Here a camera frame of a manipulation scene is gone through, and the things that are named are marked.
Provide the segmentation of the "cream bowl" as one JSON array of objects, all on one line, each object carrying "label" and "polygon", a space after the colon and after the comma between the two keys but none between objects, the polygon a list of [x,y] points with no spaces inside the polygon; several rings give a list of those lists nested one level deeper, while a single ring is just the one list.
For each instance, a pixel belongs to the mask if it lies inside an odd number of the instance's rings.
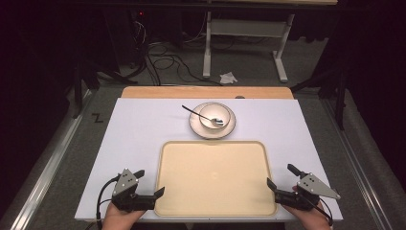
[{"label": "cream bowl", "polygon": [[[220,103],[209,103],[204,105],[199,111],[200,123],[209,129],[219,129],[225,127],[231,119],[229,110]],[[222,123],[213,123],[212,119],[221,120]]]}]

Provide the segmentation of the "black metal stand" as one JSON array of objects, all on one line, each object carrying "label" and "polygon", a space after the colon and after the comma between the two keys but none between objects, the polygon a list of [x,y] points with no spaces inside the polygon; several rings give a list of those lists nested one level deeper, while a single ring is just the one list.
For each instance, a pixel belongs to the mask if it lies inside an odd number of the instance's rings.
[{"label": "black metal stand", "polygon": [[345,93],[348,69],[346,67],[334,66],[310,79],[304,80],[290,88],[292,93],[298,92],[306,87],[319,85],[318,96],[320,99],[335,97],[334,119],[338,127],[343,130],[343,116],[345,108]]},{"label": "black metal stand", "polygon": [[117,72],[110,71],[107,68],[98,65],[94,61],[88,59],[80,60],[74,68],[74,99],[75,99],[75,111],[73,118],[77,119],[81,111],[84,108],[83,105],[83,95],[82,95],[82,84],[85,83],[88,89],[100,88],[100,84],[97,80],[98,72],[102,72],[104,75],[110,77],[111,79],[124,84],[132,84],[132,81],[121,76]]}]

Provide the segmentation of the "person's left hand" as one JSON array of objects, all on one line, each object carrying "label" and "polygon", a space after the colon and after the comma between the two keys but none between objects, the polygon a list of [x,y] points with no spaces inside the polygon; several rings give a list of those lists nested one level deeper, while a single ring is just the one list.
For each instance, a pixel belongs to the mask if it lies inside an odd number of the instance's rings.
[{"label": "person's left hand", "polygon": [[145,211],[127,213],[119,210],[112,202],[107,206],[101,230],[130,230]]}]

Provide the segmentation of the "wooden table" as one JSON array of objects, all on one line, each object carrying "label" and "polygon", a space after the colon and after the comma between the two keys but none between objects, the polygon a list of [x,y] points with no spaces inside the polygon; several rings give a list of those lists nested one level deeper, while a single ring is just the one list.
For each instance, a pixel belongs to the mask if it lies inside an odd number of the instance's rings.
[{"label": "wooden table", "polygon": [[288,99],[294,96],[288,87],[270,86],[128,86],[126,99]]}]

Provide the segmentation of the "dark equipment cabinet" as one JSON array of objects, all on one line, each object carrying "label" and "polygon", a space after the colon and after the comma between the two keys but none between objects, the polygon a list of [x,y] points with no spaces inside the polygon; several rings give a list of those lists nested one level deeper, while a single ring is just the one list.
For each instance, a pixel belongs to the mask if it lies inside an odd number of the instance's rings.
[{"label": "dark equipment cabinet", "polygon": [[133,13],[126,9],[103,11],[117,64],[131,69],[139,62],[141,54],[134,39],[136,22]]}]

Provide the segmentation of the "beige plastic tray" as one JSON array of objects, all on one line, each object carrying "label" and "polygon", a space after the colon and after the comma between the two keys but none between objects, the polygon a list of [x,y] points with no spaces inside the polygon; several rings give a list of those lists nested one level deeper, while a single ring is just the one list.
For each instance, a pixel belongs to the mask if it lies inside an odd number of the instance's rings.
[{"label": "beige plastic tray", "polygon": [[268,217],[277,212],[265,147],[258,141],[171,141],[163,145],[155,212],[171,218]]}]

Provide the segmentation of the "white table mat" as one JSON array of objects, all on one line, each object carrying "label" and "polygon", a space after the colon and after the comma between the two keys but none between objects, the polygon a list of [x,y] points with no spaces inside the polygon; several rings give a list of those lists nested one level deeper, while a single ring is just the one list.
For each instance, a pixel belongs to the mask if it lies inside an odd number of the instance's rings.
[{"label": "white table mat", "polygon": [[[162,147],[171,141],[207,141],[192,131],[188,108],[199,99],[119,99],[116,102],[101,148],[88,178],[76,219],[93,220],[103,215],[106,207],[99,199],[112,196],[108,180],[123,169],[144,170],[137,189],[141,195],[156,190]],[[265,147],[270,179],[282,190],[294,186],[298,178],[287,164],[327,180],[319,154],[307,128],[300,104],[296,100],[230,99],[223,104],[237,117],[233,132],[215,141],[258,141]],[[277,205],[277,212],[268,217],[237,218],[171,218],[160,217],[155,208],[147,212],[144,222],[215,222],[215,221],[289,221],[291,215]]]}]

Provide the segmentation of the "metal spoon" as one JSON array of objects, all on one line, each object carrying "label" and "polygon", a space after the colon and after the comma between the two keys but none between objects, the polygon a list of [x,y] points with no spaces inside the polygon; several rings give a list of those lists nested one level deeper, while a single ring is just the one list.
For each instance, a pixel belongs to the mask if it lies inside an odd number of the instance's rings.
[{"label": "metal spoon", "polygon": [[188,107],[186,107],[186,106],[184,106],[184,105],[181,105],[181,106],[182,106],[184,109],[188,110],[190,113],[192,113],[192,114],[194,114],[194,115],[197,115],[197,116],[199,116],[199,117],[201,117],[201,118],[204,118],[204,119],[210,121],[210,122],[211,122],[213,125],[215,125],[215,126],[223,126],[223,125],[224,125],[224,122],[223,122],[222,120],[218,119],[218,118],[212,118],[212,119],[210,119],[210,118],[207,118],[207,117],[205,117],[205,116],[203,116],[203,115],[201,115],[201,114],[195,112],[195,111],[192,110],[192,109],[189,109]]}]

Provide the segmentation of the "crumpled white paper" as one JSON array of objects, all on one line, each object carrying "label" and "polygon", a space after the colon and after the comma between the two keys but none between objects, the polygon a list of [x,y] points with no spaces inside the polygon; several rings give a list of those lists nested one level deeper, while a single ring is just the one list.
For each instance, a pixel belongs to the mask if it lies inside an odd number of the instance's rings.
[{"label": "crumpled white paper", "polygon": [[220,82],[222,84],[233,84],[237,82],[237,79],[232,72],[229,72],[220,76]]}]

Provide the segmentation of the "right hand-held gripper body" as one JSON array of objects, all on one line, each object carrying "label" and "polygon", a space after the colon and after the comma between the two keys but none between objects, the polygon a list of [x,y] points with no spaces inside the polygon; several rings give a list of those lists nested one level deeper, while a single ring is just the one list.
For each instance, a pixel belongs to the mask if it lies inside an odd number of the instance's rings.
[{"label": "right hand-held gripper body", "polygon": [[313,173],[298,172],[296,192],[279,190],[274,186],[275,202],[302,211],[312,210],[320,201],[320,197],[340,199],[341,196]]}]

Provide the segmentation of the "cream round plate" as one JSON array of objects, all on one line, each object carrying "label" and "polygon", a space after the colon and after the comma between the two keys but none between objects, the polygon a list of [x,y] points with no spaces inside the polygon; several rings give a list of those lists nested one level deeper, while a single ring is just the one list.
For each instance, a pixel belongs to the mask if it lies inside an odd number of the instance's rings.
[{"label": "cream round plate", "polygon": [[223,138],[223,137],[229,135],[230,133],[232,133],[237,124],[237,118],[236,118],[235,113],[232,111],[232,109],[223,103],[209,102],[209,103],[202,103],[202,104],[198,105],[197,107],[195,107],[193,110],[195,112],[199,113],[199,111],[203,108],[203,106],[207,105],[207,104],[224,105],[230,112],[230,115],[231,115],[230,122],[223,128],[209,129],[209,128],[204,127],[200,123],[199,116],[191,114],[190,118],[189,118],[189,122],[190,122],[190,126],[191,126],[192,130],[197,135],[199,135],[200,137],[205,138],[205,139],[220,139],[220,138]]}]

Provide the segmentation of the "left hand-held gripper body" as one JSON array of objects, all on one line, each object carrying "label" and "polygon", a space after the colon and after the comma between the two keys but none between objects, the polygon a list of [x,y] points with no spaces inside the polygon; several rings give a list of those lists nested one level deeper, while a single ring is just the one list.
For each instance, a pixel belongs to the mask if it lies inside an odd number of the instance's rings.
[{"label": "left hand-held gripper body", "polygon": [[133,212],[154,209],[156,200],[153,195],[138,195],[136,193],[139,179],[129,169],[124,169],[121,173],[111,197],[111,202],[119,210]]}]

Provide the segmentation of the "person's right hand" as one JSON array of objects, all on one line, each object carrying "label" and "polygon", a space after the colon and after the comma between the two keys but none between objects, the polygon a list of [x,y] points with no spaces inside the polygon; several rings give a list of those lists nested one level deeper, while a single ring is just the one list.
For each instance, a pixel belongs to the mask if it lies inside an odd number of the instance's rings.
[{"label": "person's right hand", "polygon": [[283,208],[295,216],[305,230],[331,230],[327,217],[316,208],[310,211],[302,211],[286,205],[283,205]]}]

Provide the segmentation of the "aluminium floor rail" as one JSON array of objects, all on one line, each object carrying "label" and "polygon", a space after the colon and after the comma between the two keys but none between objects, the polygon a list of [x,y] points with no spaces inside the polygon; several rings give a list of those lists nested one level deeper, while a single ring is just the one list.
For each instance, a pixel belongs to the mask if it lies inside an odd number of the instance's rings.
[{"label": "aluminium floor rail", "polygon": [[334,129],[339,136],[340,142],[344,147],[346,159],[350,164],[350,170],[357,183],[357,187],[360,190],[360,193],[372,215],[376,227],[378,228],[378,230],[393,230],[393,227],[385,211],[383,210],[377,193],[372,187],[370,180],[367,178],[367,175],[363,170],[352,145],[350,144],[350,139],[347,133],[340,128],[338,122],[335,119],[333,105],[329,100],[321,100],[321,104],[326,111],[329,119],[331,120]]},{"label": "aluminium floor rail", "polygon": [[41,171],[41,174],[36,180],[29,196],[16,216],[11,226],[11,230],[26,230],[29,227],[34,219],[35,213],[53,183],[56,172],[58,171],[65,153],[79,127],[82,117],[83,115],[79,112],[78,115],[68,117],[64,122],[64,127],[56,138],[56,142],[52,148],[47,164]]}]

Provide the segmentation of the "white metal desk frame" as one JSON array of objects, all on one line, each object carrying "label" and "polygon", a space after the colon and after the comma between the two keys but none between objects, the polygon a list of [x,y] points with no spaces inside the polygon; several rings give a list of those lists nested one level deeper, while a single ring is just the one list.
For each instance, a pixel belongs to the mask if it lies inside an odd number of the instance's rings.
[{"label": "white metal desk frame", "polygon": [[289,14],[285,21],[253,21],[240,19],[212,19],[209,11],[206,18],[205,53],[203,58],[204,78],[211,76],[211,39],[213,35],[272,37],[280,40],[280,46],[272,52],[280,82],[288,82],[282,63],[282,53],[290,34],[295,15]]}]

